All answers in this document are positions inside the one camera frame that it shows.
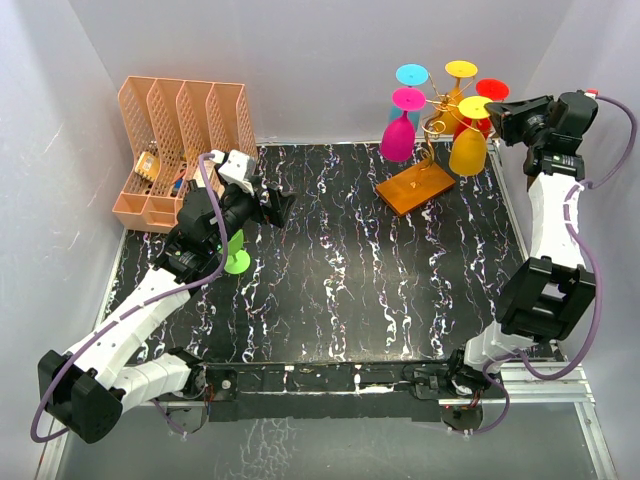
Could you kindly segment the yellow-orange wine glass front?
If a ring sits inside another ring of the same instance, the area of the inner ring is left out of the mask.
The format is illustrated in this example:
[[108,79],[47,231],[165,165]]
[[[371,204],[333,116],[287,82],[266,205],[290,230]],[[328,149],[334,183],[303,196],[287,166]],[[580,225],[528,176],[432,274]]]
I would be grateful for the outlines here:
[[456,175],[475,176],[484,169],[487,141],[477,123],[490,117],[485,108],[490,102],[488,97],[476,95],[463,99],[458,105],[459,113],[471,123],[457,136],[451,149],[449,168]]

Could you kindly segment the green wine glass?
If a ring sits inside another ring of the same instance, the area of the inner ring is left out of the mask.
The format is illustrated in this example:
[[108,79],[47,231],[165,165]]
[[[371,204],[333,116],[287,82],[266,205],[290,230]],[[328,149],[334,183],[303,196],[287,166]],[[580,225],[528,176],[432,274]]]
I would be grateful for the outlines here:
[[244,240],[244,231],[239,229],[228,241],[228,256],[224,270],[229,274],[239,275],[251,264],[251,257],[244,249]]

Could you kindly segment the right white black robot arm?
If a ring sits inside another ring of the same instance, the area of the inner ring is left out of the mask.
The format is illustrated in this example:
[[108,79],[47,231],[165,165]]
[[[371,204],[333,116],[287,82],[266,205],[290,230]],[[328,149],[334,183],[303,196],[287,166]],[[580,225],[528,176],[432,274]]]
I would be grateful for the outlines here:
[[532,238],[528,259],[503,288],[495,320],[448,360],[445,381],[457,396],[488,389],[501,365],[525,350],[566,339],[595,299],[597,281],[575,236],[585,178],[577,149],[598,113],[596,97],[577,90],[510,103],[476,96],[459,105],[469,119],[487,118],[506,145],[526,146]]

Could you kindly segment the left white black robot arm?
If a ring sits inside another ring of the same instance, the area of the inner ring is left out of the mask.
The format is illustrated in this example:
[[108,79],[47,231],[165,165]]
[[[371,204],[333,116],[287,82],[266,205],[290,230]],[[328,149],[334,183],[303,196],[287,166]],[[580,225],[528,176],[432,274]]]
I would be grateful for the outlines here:
[[142,403],[177,392],[186,399],[200,396],[204,366],[182,348],[137,367],[127,362],[174,311],[223,273],[230,239],[247,221],[282,228],[295,200],[279,188],[245,192],[237,184],[218,196],[191,181],[176,225],[138,286],[83,340],[41,357],[36,413],[50,414],[65,432],[93,444]]

